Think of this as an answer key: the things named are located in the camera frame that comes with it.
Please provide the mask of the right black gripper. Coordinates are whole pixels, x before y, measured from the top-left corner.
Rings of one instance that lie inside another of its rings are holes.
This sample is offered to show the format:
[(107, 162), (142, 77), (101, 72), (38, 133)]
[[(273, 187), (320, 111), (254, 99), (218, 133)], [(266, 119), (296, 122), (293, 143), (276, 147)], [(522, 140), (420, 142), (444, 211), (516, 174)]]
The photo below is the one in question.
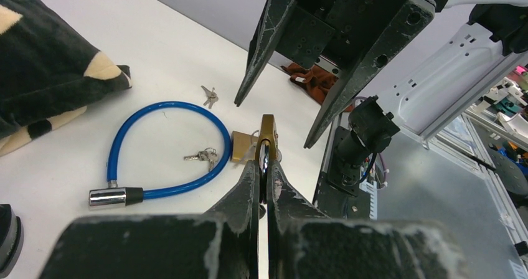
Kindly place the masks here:
[(311, 148), (434, 14), (432, 0), (266, 0), (234, 104), (243, 103), (275, 50), (306, 69), (327, 58), (342, 74), (308, 133), (304, 147)]

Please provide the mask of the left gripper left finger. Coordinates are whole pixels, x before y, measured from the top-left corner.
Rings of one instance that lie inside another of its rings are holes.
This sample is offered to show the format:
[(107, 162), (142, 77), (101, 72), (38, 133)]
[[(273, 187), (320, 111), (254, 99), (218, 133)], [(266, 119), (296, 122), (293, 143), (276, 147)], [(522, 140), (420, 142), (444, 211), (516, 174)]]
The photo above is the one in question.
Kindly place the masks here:
[(246, 163), (203, 214), (93, 215), (58, 239), (41, 278), (256, 278), (259, 175)]

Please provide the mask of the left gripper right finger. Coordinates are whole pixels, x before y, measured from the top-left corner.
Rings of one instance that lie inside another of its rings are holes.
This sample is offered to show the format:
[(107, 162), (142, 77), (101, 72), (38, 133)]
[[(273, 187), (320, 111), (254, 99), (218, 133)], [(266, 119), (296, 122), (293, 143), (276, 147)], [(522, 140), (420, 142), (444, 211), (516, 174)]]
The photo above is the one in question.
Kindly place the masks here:
[(270, 278), (469, 278), (446, 227), (430, 221), (338, 219), (267, 168)]

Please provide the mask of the large brass padlock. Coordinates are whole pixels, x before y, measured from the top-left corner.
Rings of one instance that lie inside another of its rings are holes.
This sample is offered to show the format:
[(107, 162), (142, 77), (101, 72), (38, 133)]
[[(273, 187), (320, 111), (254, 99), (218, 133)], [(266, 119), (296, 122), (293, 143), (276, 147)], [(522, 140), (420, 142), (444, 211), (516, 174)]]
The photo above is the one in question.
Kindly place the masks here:
[(247, 161), (254, 160), (259, 134), (259, 130), (254, 131), (252, 134), (232, 131), (230, 161), (235, 164), (245, 164)]

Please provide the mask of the blue cable lock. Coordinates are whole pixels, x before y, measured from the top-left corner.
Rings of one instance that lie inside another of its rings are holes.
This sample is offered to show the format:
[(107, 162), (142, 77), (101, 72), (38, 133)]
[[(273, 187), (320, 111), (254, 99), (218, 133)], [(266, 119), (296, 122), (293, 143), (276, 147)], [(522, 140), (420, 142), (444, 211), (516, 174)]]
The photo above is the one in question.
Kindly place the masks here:
[[(204, 161), (183, 157), (215, 148), (212, 171)], [(211, 111), (188, 102), (165, 101), (145, 106), (120, 126), (106, 164), (107, 187), (89, 192), (91, 210), (126, 207), (178, 196), (213, 181), (232, 150), (225, 123)]]

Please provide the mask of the black padlock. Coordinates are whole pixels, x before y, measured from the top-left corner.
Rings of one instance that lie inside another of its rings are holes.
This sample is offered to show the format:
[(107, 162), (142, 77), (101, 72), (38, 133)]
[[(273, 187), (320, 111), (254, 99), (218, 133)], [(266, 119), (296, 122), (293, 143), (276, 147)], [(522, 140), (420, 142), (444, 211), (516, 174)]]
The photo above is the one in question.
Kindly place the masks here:
[(22, 220), (11, 205), (1, 204), (1, 278), (14, 268), (24, 243)]

